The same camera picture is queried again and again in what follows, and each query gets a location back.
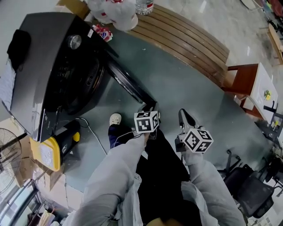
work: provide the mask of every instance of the white sneaker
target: white sneaker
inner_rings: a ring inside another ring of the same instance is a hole
[[[121,121],[122,121],[122,116],[118,113],[114,113],[110,116],[109,124],[120,125]]]

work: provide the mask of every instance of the person's arm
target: person's arm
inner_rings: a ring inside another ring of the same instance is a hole
[[[202,193],[208,212],[221,226],[245,226],[242,213],[214,165],[202,154],[187,150],[182,153],[189,168],[191,182]]]
[[[131,139],[108,152],[88,180],[83,202],[74,216],[73,226],[110,225],[134,182],[139,158],[144,150],[145,136]]]

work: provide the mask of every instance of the floor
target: floor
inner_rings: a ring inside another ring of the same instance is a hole
[[[249,11],[240,0],[207,0],[205,8],[202,7],[201,10],[203,2],[199,0],[155,1],[199,24],[223,42],[230,49],[227,65],[262,62],[273,77],[280,99],[283,100],[283,90],[280,89],[283,84],[283,68],[272,68],[274,53],[271,43],[267,36],[256,34],[260,27],[266,26],[260,11]],[[3,71],[7,60],[6,51],[13,32],[20,26],[25,14],[50,11],[56,2],[0,1],[0,72]],[[257,167],[261,157],[268,153],[270,144],[255,124],[232,99],[199,72],[169,54],[164,54],[160,49],[125,33],[114,32],[111,45],[121,55],[121,62],[134,72],[160,103],[161,128],[172,145],[175,136],[180,132],[177,113],[183,107],[211,132],[215,142],[205,154],[205,158],[218,168],[224,168],[228,148],[253,167]],[[83,117],[89,120],[103,146],[108,149],[107,129],[111,113],[121,112],[127,122],[132,122],[132,116],[138,107],[139,105],[111,80],[99,105]],[[103,160],[104,153],[87,129],[82,129],[78,152],[81,160],[69,166],[66,182],[83,191],[91,173]]]

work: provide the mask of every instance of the person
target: person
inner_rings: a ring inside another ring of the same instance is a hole
[[[110,117],[110,151],[91,175],[72,226],[244,226],[216,168],[183,152],[190,174],[160,129],[134,136]]]

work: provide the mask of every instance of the black cloth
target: black cloth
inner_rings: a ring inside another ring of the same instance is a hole
[[[125,126],[112,125],[108,131],[110,143],[129,131],[130,128]],[[126,136],[119,138],[116,146],[133,137]],[[160,129],[157,130],[156,140],[147,141],[145,151],[148,159],[141,156],[136,170],[142,179],[138,196],[143,223],[156,218],[163,221],[173,218],[185,226],[201,226],[198,207],[183,200],[181,192],[181,182],[189,181],[190,175]]]
[[[16,30],[8,47],[7,53],[15,71],[24,62],[31,45],[31,36],[26,31]]]

